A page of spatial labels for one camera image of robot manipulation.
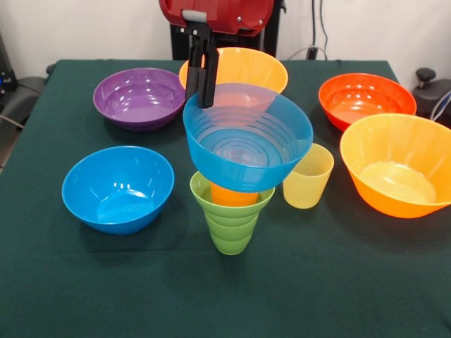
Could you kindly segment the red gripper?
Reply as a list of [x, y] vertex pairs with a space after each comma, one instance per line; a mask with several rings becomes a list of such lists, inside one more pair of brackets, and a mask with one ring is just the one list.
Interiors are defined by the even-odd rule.
[[[188, 35], [222, 34], [253, 37], [259, 34], [271, 17], [274, 2], [262, 0], [179, 0], [160, 1], [168, 22]], [[214, 103], [219, 54], [216, 38], [206, 41], [192, 36], [188, 58], [185, 98], [198, 94], [198, 106]]]

